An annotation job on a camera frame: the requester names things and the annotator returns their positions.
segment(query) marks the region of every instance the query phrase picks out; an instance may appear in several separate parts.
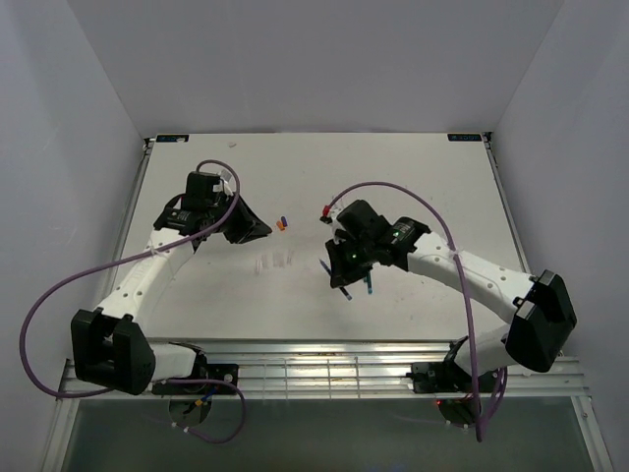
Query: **glass panel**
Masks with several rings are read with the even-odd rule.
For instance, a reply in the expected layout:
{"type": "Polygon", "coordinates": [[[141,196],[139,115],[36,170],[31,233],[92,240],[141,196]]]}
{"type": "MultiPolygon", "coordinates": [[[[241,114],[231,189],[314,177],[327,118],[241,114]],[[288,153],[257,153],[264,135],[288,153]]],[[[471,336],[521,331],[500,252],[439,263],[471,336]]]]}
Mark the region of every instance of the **glass panel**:
{"type": "MultiPolygon", "coordinates": [[[[229,434],[239,406],[215,399],[200,431],[229,434]]],[[[424,399],[250,401],[245,429],[225,445],[169,421],[167,400],[82,401],[63,470],[592,470],[570,398],[505,398],[482,444],[445,428],[424,399]]]]}

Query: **white table surface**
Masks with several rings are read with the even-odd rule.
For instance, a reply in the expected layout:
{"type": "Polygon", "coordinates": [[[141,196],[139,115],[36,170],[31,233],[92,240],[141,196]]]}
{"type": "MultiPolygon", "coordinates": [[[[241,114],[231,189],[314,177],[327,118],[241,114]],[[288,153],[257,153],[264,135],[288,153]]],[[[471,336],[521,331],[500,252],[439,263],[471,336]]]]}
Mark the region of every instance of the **white table surface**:
{"type": "MultiPolygon", "coordinates": [[[[377,266],[373,294],[362,282],[348,302],[329,288],[319,265],[330,237],[318,221],[334,194],[365,180],[387,180],[429,200],[459,249],[519,269],[519,259],[483,143],[451,143],[445,134],[190,135],[154,145],[125,244],[139,252],[164,204],[184,191],[203,159],[232,165],[242,196],[273,228],[270,237],[230,245],[214,235],[177,274],[161,298],[147,337],[168,339],[454,339],[466,333],[462,296],[435,281],[377,266]],[[288,219],[280,232],[275,221],[288,219]],[[291,256],[291,263],[286,264],[291,256]],[[257,261],[268,268],[256,274],[257,261]],[[274,266],[280,258],[283,266],[274,266]]],[[[411,216],[441,234],[436,220],[409,197],[368,188],[362,198],[389,221],[411,216]]],[[[127,272],[122,267],[120,280],[127,272]]],[[[474,304],[477,332],[502,322],[474,304]]]]}

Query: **white wall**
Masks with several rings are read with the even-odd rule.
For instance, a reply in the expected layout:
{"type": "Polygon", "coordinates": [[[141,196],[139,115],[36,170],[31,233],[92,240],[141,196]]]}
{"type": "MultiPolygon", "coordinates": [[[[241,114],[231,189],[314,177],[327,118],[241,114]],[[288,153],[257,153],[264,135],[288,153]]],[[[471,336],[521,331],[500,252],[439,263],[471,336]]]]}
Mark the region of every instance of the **white wall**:
{"type": "Polygon", "coordinates": [[[629,5],[568,0],[494,134],[532,266],[563,274],[617,470],[629,467],[629,5]]]}
{"type": "Polygon", "coordinates": [[[561,0],[69,0],[144,137],[493,130],[561,0]]]}
{"type": "MultiPolygon", "coordinates": [[[[54,400],[22,371],[20,325],[59,278],[111,257],[143,143],[65,1],[1,1],[0,63],[0,469],[29,472],[54,400]]],[[[96,283],[68,287],[33,324],[30,357],[50,386],[96,283]]]]}

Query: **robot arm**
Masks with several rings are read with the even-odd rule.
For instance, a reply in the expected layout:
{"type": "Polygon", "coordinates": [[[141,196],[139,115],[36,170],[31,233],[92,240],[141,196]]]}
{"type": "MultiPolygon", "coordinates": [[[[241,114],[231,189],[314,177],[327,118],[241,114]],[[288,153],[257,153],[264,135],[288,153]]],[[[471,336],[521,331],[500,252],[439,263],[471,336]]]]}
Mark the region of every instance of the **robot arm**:
{"type": "MultiPolygon", "coordinates": [[[[225,213],[233,198],[220,176],[189,174],[186,193],[172,199],[153,225],[144,248],[153,251],[153,255],[136,262],[93,311],[79,310],[73,317],[72,344],[80,380],[140,394],[152,382],[203,378],[205,359],[199,349],[149,343],[143,333],[170,281],[207,235],[165,251],[160,248],[208,228],[225,213]],[[180,199],[181,207],[177,208],[180,199]]],[[[271,229],[241,197],[217,232],[232,244],[244,244],[270,234],[271,229]]]]}
{"type": "MultiPolygon", "coordinates": [[[[355,201],[322,220],[332,225],[326,243],[332,288],[362,280],[373,264],[399,268],[438,280],[461,291],[453,252],[447,242],[408,217],[394,224],[365,201],[355,201]]],[[[504,322],[477,337],[479,374],[520,364],[547,372],[576,324],[570,297],[561,277],[545,270],[540,277],[501,267],[460,251],[471,297],[504,322]]],[[[436,375],[416,385],[422,391],[456,391],[468,384],[471,360],[467,336],[454,342],[436,375]]]]}

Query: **blue stick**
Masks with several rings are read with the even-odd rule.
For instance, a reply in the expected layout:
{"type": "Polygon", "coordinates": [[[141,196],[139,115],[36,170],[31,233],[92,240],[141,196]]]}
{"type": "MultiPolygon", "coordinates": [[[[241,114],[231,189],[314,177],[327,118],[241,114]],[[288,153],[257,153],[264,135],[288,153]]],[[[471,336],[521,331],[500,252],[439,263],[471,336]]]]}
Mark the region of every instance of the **blue stick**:
{"type": "Polygon", "coordinates": [[[373,287],[372,287],[372,273],[368,273],[367,274],[367,293],[369,293],[370,295],[373,294],[373,287]]]}

